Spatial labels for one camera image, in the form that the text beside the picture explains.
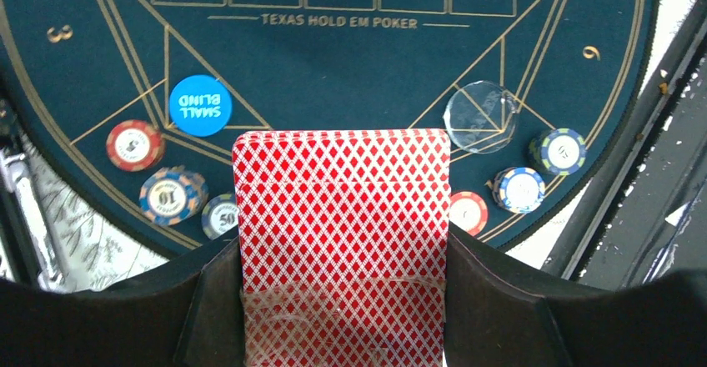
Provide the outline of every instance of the red poker chip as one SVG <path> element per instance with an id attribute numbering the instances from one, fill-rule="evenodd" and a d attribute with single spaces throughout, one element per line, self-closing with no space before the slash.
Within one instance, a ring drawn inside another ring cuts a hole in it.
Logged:
<path id="1" fill-rule="evenodd" d="M 476 236 L 489 221 L 489 209 L 481 196 L 474 192 L 459 192 L 452 195 L 449 206 L 449 221 L 471 236 Z"/>
<path id="2" fill-rule="evenodd" d="M 142 171 L 164 155 L 162 134 L 145 121 L 129 119 L 116 125 L 106 140 L 111 162 L 123 171 Z"/>

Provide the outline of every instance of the poker chip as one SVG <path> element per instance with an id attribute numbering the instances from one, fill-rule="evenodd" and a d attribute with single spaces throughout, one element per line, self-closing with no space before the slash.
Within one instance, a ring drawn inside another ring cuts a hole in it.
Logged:
<path id="1" fill-rule="evenodd" d="M 238 206 L 235 194 L 222 194 L 211 199 L 201 213 L 203 232 L 216 239 L 238 226 Z"/>
<path id="2" fill-rule="evenodd" d="M 162 134 L 145 121 L 130 119 L 116 125 L 106 140 L 111 162 L 123 171 L 142 171 L 164 155 Z"/>
<path id="3" fill-rule="evenodd" d="M 489 209 L 481 196 L 474 192 L 459 192 L 452 195 L 449 221 L 471 236 L 476 236 L 489 221 Z"/>
<path id="4" fill-rule="evenodd" d="M 530 141 L 529 155 L 541 173 L 576 173 L 587 157 L 584 138 L 569 128 L 554 129 Z"/>
<path id="5" fill-rule="evenodd" d="M 179 168 L 162 168 L 140 188 L 140 207 L 157 225 L 175 225 L 195 215 L 208 197 L 203 177 Z"/>
<path id="6" fill-rule="evenodd" d="M 545 182 L 532 168 L 507 168 L 494 179 L 494 201 L 516 214 L 535 211 L 545 197 Z"/>

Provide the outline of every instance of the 50 poker chip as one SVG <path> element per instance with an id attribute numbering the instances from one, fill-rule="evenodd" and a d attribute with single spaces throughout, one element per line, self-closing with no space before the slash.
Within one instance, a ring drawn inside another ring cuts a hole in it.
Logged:
<path id="1" fill-rule="evenodd" d="M 201 214 L 203 232 L 216 239 L 238 226 L 238 206 L 235 194 L 222 194 L 211 199 Z"/>

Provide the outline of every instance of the white surface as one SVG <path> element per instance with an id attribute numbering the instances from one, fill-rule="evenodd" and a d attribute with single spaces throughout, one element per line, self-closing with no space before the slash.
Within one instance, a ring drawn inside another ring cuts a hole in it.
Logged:
<path id="1" fill-rule="evenodd" d="M 660 1 L 648 74 L 655 70 L 693 2 Z M 61 251 L 69 260 L 73 281 L 69 289 L 100 290 L 166 261 L 106 222 L 59 179 L 35 151 L 31 154 L 43 205 L 55 221 Z M 508 253 L 530 266 L 541 267 L 578 202 L 579 196 Z"/>
<path id="2" fill-rule="evenodd" d="M 677 210 L 675 210 L 673 213 L 671 213 L 668 217 L 665 217 L 665 221 L 668 222 L 668 224 L 674 226 L 677 228 L 678 224 L 680 224 L 680 219 L 683 218 L 683 214 L 685 209 L 687 209 L 687 203 L 683 204 L 680 206 Z"/>

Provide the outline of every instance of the red patterned card back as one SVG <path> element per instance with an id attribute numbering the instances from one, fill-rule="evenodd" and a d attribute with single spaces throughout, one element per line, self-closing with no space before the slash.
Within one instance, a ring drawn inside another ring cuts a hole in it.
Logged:
<path id="1" fill-rule="evenodd" d="M 264 135 L 233 148 L 248 365 L 440 365 L 449 138 Z"/>

